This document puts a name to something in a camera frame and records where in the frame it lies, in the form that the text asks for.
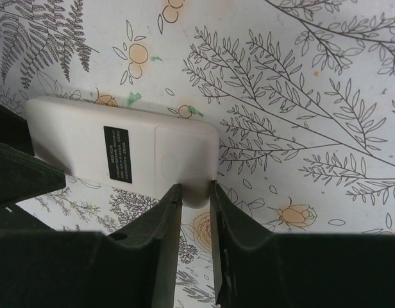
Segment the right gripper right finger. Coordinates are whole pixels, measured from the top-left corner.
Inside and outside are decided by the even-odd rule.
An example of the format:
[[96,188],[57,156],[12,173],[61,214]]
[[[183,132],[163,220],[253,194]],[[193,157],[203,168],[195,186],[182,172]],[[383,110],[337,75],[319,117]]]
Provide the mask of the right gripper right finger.
[[210,184],[221,307],[395,307],[395,235],[274,233]]

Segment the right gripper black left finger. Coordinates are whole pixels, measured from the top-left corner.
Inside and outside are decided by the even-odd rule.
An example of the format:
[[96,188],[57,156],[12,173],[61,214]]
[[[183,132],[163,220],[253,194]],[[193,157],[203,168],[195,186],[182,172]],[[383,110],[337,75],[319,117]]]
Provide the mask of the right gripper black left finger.
[[172,307],[182,187],[109,235],[0,208],[0,307]]

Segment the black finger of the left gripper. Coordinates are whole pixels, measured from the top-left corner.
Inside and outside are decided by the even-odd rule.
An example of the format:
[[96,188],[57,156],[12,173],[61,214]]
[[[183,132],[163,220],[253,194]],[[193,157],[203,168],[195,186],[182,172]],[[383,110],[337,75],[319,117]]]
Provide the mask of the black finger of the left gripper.
[[65,186],[62,170],[0,142],[0,208]]

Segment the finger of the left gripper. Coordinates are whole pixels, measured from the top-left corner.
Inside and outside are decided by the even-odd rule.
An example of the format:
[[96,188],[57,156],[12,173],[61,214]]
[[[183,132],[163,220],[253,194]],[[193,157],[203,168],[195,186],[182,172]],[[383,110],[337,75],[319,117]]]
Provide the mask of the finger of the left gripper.
[[0,142],[34,156],[26,120],[2,105],[0,105]]

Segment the red white remote control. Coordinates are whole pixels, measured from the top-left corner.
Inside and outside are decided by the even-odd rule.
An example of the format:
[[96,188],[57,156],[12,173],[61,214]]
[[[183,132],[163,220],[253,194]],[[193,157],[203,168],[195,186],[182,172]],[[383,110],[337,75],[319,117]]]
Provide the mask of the red white remote control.
[[209,123],[50,96],[25,114],[36,157],[68,175],[156,199],[181,184],[186,206],[208,203],[219,157]]

